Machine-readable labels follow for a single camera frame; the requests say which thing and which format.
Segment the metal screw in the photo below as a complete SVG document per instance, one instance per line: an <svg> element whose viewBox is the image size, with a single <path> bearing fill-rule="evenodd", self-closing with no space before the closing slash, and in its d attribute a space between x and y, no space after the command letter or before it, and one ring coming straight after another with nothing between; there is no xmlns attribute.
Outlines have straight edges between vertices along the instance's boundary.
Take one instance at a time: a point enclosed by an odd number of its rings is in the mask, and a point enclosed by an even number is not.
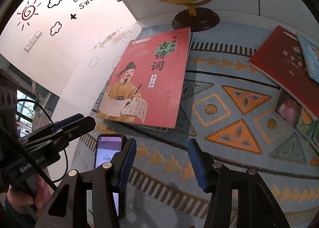
<svg viewBox="0 0 319 228"><path fill-rule="evenodd" d="M257 174L257 171L254 170L254 169L250 169L250 170L248 170L248 173L249 173L250 175L256 175L256 174Z"/></svg>
<svg viewBox="0 0 319 228"><path fill-rule="evenodd" d="M69 171L69 176L74 176L76 175L77 171L76 170L70 170Z"/></svg>
<svg viewBox="0 0 319 228"><path fill-rule="evenodd" d="M110 167L112 167L112 163L111 163L111 162L105 162L105 163L103 163L103 168L108 169L108 168L110 168Z"/></svg>
<svg viewBox="0 0 319 228"><path fill-rule="evenodd" d="M220 169L223 165L220 162L214 162L213 167L216 169Z"/></svg>

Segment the black hat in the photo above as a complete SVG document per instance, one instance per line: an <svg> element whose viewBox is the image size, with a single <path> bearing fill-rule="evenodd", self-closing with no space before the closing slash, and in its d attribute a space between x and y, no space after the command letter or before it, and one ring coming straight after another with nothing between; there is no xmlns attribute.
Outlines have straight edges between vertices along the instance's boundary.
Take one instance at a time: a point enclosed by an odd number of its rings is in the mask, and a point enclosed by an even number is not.
<svg viewBox="0 0 319 228"><path fill-rule="evenodd" d="M128 69L136 69L136 65L134 64L133 61L131 61L129 64L127 64L126 68L123 71L121 71L119 74L115 75L115 76L118 76L117 78L119 78Z"/></svg>

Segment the blue gripper pad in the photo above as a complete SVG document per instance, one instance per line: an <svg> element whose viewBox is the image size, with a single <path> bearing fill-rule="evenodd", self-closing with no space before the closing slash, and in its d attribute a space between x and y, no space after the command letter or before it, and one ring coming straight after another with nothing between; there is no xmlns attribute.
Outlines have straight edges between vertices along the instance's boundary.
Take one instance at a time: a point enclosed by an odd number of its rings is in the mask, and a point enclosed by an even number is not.
<svg viewBox="0 0 319 228"><path fill-rule="evenodd" d="M130 177L131 169L134 163L134 159L136 156L136 151L137 151L136 140L133 140L129 148L129 151L127 153L126 159L124 160L122 168L120 170L119 183L118 183L118 187L120 190L125 188L127 185L127 182Z"/></svg>
<svg viewBox="0 0 319 228"><path fill-rule="evenodd" d="M204 165L198 155L202 151L197 151L192 140L189 140L187 143L187 152L189 156L190 163L192 164L193 171L197 180L198 186L205 192L208 188L208 183L206 179L206 170Z"/></svg>

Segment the light switch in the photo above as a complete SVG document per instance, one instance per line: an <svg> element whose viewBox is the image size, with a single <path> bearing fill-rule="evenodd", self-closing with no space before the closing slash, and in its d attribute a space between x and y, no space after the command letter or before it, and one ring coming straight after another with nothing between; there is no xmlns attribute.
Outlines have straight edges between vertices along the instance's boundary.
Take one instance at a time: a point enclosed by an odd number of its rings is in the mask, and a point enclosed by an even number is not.
<svg viewBox="0 0 319 228"><path fill-rule="evenodd" d="M25 46L24 50L25 50L26 52L29 52L31 49L32 49L32 44L29 42L29 43Z"/></svg>
<svg viewBox="0 0 319 228"><path fill-rule="evenodd" d="M32 45L34 45L37 40L38 39L35 36L32 36L32 38L30 39L30 42Z"/></svg>
<svg viewBox="0 0 319 228"><path fill-rule="evenodd" d="M37 30L37 32L34 34L37 38L39 38L42 35L42 32L40 30Z"/></svg>

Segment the black cable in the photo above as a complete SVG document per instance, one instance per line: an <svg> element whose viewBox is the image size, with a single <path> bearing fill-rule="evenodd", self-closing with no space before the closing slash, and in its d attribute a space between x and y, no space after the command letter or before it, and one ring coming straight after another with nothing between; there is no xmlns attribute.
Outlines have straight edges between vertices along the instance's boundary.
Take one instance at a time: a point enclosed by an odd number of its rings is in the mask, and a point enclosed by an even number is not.
<svg viewBox="0 0 319 228"><path fill-rule="evenodd" d="M67 156L67 154L66 154L65 149L64 149L63 151L64 151L64 154L65 154L65 161L66 161L66 168L65 168L65 172L64 172L64 174L63 174L63 176L62 176L62 177L60 177L60 178L59 178L59 179L57 179L57 180L54 180L54 181L53 181L53 183L56 183L56 182L61 181L61 180L65 177L66 173L68 173L68 168L69 168L68 156Z"/></svg>
<svg viewBox="0 0 319 228"><path fill-rule="evenodd" d="M17 100L17 103L18 103L18 102L30 102L30 103L36 104L36 105L45 113L45 115L48 117L48 119L50 120L50 122L53 123L53 121L52 121L51 117L49 116L49 114L46 112L46 110L44 110L44 108L43 108L38 102L33 101L33 100L30 100L30 99L18 99L18 100ZM62 177L60 177L60 178L57 179L57 180L54 180L53 183L56 183L56 182L61 181L61 180L65 177L66 173L68 172L68 168L69 168L68 156L67 156L67 154L66 154L66 150L64 149L63 151L64 151L64 154L65 154L65 160L66 160L65 172L64 172L64 174L62 175Z"/></svg>
<svg viewBox="0 0 319 228"><path fill-rule="evenodd" d="M27 150L6 130L0 125L0 136L12 147L14 147L26 160L32 165L32 167L38 172L45 182L53 189L56 190L56 185L50 180L47 174L39 167L36 161L31 157Z"/></svg>

